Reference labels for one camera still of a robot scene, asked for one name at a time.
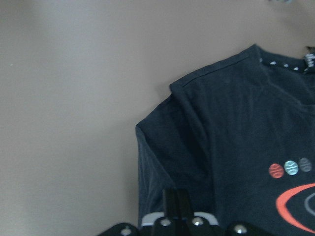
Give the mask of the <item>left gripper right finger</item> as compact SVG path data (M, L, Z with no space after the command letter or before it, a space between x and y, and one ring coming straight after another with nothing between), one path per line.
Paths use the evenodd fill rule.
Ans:
M186 189L177 190L178 212L181 220L188 220L193 217L190 196Z

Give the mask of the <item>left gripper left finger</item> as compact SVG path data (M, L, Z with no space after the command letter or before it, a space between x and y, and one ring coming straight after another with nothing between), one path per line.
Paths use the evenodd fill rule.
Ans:
M163 211L165 217L179 220L178 199L175 189L163 190Z

